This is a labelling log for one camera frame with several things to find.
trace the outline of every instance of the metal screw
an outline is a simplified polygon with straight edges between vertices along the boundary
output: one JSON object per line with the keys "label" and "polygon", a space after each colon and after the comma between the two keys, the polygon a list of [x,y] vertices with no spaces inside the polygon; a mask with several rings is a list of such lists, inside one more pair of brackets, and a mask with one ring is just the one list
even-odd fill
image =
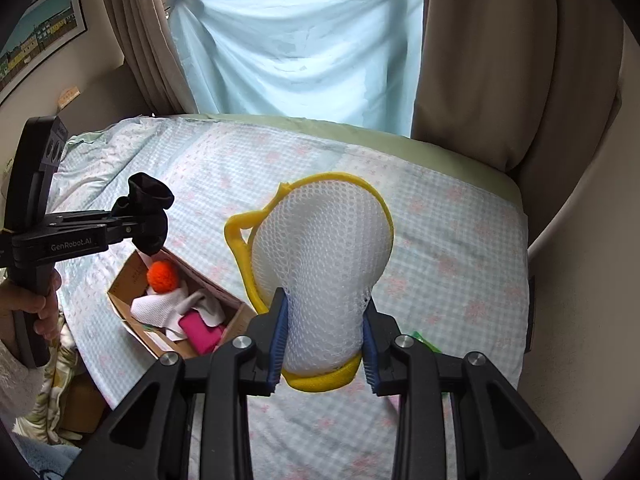
{"label": "metal screw", "polygon": [[414,341],[415,339],[413,337],[411,337],[410,335],[399,335],[398,337],[396,337],[396,344],[400,347],[400,348],[409,348],[410,346],[414,345]]}
{"label": "metal screw", "polygon": [[173,366],[178,362],[178,354],[176,352],[166,352],[160,356],[160,364],[164,366]]}
{"label": "metal screw", "polygon": [[239,349],[247,348],[251,343],[251,338],[247,335],[239,335],[234,339],[234,346]]}
{"label": "metal screw", "polygon": [[466,360],[473,366],[482,366],[486,362],[486,357],[480,352],[471,352],[471,354],[466,357]]}

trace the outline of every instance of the beige curtain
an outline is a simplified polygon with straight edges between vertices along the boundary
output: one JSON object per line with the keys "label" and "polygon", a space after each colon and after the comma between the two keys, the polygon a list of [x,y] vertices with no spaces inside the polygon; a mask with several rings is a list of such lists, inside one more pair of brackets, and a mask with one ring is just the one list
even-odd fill
{"label": "beige curtain", "polygon": [[104,0],[111,26],[146,103],[157,115],[195,113],[161,0]]}
{"label": "beige curtain", "polygon": [[615,106],[609,0],[428,0],[414,139],[508,172],[530,240],[580,179]]}

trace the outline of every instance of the mesh laundry bag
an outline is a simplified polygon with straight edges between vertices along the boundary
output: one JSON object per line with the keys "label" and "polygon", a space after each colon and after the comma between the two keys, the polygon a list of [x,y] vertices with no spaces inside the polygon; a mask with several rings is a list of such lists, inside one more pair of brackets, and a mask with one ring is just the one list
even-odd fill
{"label": "mesh laundry bag", "polygon": [[[252,229],[246,244],[242,228]],[[318,378],[320,389],[349,382],[360,363],[362,314],[393,243],[382,197],[353,175],[314,175],[281,184],[262,211],[229,219],[225,236],[258,313],[277,287],[287,294],[287,381],[298,389],[312,382],[314,391]]]}

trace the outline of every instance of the yellow plastic frame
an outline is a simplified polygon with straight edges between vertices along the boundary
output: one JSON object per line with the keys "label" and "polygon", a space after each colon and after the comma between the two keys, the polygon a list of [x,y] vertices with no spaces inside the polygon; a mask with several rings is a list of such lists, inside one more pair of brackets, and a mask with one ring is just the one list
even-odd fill
{"label": "yellow plastic frame", "polygon": [[[249,300],[254,306],[258,314],[265,314],[269,311],[269,308],[264,303],[264,300],[258,293],[258,287],[255,283],[254,272],[251,265],[251,253],[254,243],[255,233],[260,224],[267,218],[267,215],[278,205],[278,203],[286,197],[292,190],[297,189],[306,184],[313,182],[320,182],[322,180],[341,180],[344,182],[350,182],[356,186],[360,186],[369,191],[382,206],[386,219],[389,222],[389,228],[391,229],[391,237],[394,236],[394,223],[391,219],[391,213],[385,204],[384,199],[376,191],[376,189],[369,184],[366,180],[361,179],[358,176],[349,173],[329,172],[318,173],[311,175],[300,180],[295,181],[293,184],[282,183],[278,187],[276,195],[271,201],[260,211],[249,211],[238,215],[233,215],[225,224],[225,240],[226,244],[231,249],[231,252],[236,258],[240,274],[242,275],[242,282],[244,288],[249,296]],[[247,242],[242,238],[242,230],[251,229],[249,239]],[[282,371],[282,375],[286,379],[289,386],[300,390],[302,392],[328,392],[329,390],[335,390],[349,384],[360,366],[360,353],[356,354],[353,358],[347,361],[343,366],[329,372],[315,377],[300,377],[296,374]]]}

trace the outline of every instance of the white mesh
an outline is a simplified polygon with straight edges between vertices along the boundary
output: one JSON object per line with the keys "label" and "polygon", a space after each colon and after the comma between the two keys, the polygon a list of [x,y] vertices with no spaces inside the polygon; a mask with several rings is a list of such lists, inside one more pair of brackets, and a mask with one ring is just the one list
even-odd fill
{"label": "white mesh", "polygon": [[362,314],[392,243],[376,197],[341,180],[291,191],[264,219],[252,266],[263,298],[278,286],[289,298],[285,370],[327,373],[360,350]]}

